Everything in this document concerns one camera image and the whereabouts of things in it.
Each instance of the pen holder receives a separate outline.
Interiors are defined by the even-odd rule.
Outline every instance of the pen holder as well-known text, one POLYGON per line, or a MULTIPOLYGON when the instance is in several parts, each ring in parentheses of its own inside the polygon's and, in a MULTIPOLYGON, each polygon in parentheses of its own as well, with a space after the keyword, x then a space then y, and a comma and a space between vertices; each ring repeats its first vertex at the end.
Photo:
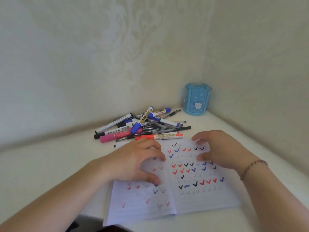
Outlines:
POLYGON ((202 83, 186 85, 183 110, 194 116, 202 115, 206 111, 211 87, 202 83))

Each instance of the bracelet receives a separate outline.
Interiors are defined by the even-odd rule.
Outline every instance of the bracelet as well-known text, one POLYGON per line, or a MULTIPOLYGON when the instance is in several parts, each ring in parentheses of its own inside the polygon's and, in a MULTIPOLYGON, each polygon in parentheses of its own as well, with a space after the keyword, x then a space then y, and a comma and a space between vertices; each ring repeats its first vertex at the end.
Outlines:
POLYGON ((243 178, 245 177, 247 171, 249 170, 249 168, 254 165, 254 164, 257 164, 257 163, 265 163, 267 166, 268 166, 268 163, 264 160, 257 160, 255 162, 253 162, 252 164, 250 164, 246 169, 245 171, 243 172, 243 174, 241 175, 240 179, 243 181, 243 178))

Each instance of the open notebook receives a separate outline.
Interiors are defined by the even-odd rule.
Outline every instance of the open notebook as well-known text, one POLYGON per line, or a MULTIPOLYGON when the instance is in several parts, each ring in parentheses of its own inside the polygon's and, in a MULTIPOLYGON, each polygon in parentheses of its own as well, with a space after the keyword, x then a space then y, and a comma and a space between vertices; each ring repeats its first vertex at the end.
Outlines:
POLYGON ((159 143, 166 161, 148 159, 141 169, 158 175, 161 185, 114 181, 104 226, 240 205, 221 167, 196 161, 208 147, 186 139, 159 143))

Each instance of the red marker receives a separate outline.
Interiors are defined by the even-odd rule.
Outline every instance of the red marker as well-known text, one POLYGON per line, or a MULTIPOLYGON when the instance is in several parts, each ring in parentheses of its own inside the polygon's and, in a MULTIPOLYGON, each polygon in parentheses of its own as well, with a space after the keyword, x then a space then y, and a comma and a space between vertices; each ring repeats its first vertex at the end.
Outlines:
POLYGON ((163 139, 180 139, 183 138, 183 134, 179 132, 171 132, 165 134, 152 134, 152 135, 142 135, 140 137, 135 137, 135 140, 139 140, 141 138, 147 138, 147 140, 154 139, 154 140, 163 140, 163 139))
MULTIPOLYGON (((143 132, 143 129, 139 129, 137 130, 137 133, 141 133, 143 132)), ((119 138, 123 138, 126 136, 131 135, 130 130, 126 131, 126 132, 121 132, 121 133, 114 133, 114 134, 109 134, 109 135, 105 135, 105 136, 101 136, 100 137, 100 142, 101 143, 105 143, 105 142, 110 142, 119 138)))

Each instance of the pink marker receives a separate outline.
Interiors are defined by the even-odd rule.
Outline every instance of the pink marker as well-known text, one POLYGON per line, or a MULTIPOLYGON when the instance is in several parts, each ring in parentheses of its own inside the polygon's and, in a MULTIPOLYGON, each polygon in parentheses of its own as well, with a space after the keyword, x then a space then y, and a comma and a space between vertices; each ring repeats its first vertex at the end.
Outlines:
MULTIPOLYGON (((141 133, 141 132, 143 132, 143 129, 137 130, 138 134, 141 133)), ((105 135, 105 136, 101 136, 100 142, 101 143, 110 142, 110 141, 113 141, 113 140, 116 140, 116 139, 119 139, 119 138, 123 138, 123 137, 129 136, 129 135, 131 135, 130 130, 128 130, 126 132, 121 132, 121 133, 108 134, 108 135, 105 135)))

